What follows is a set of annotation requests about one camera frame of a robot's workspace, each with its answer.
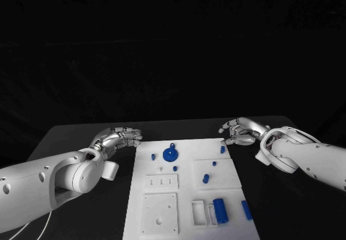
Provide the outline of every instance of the blue object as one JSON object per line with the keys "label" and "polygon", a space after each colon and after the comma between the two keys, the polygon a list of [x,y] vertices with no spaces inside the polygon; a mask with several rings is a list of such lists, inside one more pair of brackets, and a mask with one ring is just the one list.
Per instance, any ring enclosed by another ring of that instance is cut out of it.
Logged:
{"label": "blue object", "polygon": [[225,224],[229,222],[226,207],[223,203],[223,199],[218,198],[212,201],[213,203],[213,209],[215,209],[215,216],[218,220],[218,224]]}
{"label": "blue object", "polygon": [[251,220],[252,215],[251,215],[251,209],[249,209],[246,201],[245,200],[241,201],[241,204],[242,204],[242,208],[243,208],[243,211],[245,211],[245,214],[246,214],[246,219]]}
{"label": "blue object", "polygon": [[207,181],[209,181],[209,175],[205,174],[205,175],[203,175],[203,183],[207,184]]}
{"label": "blue object", "polygon": [[174,162],[179,158],[179,152],[176,150],[174,143],[170,144],[170,147],[163,151],[163,159],[167,162]]}

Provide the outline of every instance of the silver robotic hand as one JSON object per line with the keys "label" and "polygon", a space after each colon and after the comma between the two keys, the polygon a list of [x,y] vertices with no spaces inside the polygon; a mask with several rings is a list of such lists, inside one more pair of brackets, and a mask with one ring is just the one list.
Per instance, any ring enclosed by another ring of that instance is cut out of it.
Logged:
{"label": "silver robotic hand", "polygon": [[117,149],[137,147],[141,139],[138,129],[107,128],[88,148],[0,169],[0,233],[88,193],[99,178],[114,180],[119,166],[107,160]]}
{"label": "silver robotic hand", "polygon": [[321,143],[301,130],[269,126],[239,117],[228,121],[219,133],[229,129],[230,138],[223,145],[251,145],[259,140],[255,155],[265,165],[272,164],[282,172],[294,173],[301,168],[305,174],[327,185],[346,191],[346,149]]}

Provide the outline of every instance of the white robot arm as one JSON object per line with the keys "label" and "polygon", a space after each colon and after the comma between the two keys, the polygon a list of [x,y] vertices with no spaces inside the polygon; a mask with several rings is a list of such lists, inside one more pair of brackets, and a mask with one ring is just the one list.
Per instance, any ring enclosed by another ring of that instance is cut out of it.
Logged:
{"label": "white robot arm", "polygon": [[229,129],[230,138],[223,145],[251,145],[259,140],[255,158],[272,164],[285,173],[301,168],[305,174],[327,185],[346,191],[346,149],[321,143],[305,132],[282,126],[271,129],[245,117],[226,122],[219,129]]}
{"label": "white robot arm", "polygon": [[141,131],[108,128],[91,146],[0,169],[0,233],[30,223],[88,193],[99,178],[114,180],[118,164],[107,161],[117,149],[137,147]]}

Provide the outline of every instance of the table surface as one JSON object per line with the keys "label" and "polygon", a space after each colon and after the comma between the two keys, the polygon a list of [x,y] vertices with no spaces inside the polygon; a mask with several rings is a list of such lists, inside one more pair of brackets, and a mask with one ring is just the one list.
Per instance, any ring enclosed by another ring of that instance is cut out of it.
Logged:
{"label": "table surface", "polygon": [[[226,139],[229,133],[219,134],[218,130],[233,118],[59,125],[49,130],[27,161],[88,147],[98,132],[111,127],[140,129],[143,141]],[[295,126],[284,116],[249,118],[271,128]],[[228,150],[261,240],[339,239],[344,235],[346,193],[300,169],[288,174],[272,165],[265,166],[255,159],[258,142],[249,146],[229,145]],[[134,159],[134,147],[117,151],[109,159],[119,165],[114,181],[101,178],[92,191],[52,212],[42,240],[122,239]],[[36,219],[16,239],[36,240],[46,220],[47,215]],[[10,239],[19,229],[3,233],[0,239]]]}

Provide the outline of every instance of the robotic hand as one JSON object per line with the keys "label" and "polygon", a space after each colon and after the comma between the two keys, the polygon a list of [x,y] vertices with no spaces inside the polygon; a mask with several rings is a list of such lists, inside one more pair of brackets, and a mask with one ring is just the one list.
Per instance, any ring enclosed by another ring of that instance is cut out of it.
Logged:
{"label": "robotic hand", "polygon": [[99,178],[114,180],[118,164],[107,161],[117,149],[137,147],[141,131],[108,128],[91,146],[0,169],[0,233],[30,223],[88,193]]}
{"label": "robotic hand", "polygon": [[255,158],[272,164],[285,173],[301,168],[305,174],[327,185],[346,191],[346,149],[321,143],[298,129],[282,126],[271,129],[245,117],[228,121],[219,129],[229,129],[223,145],[251,145],[259,140]]}

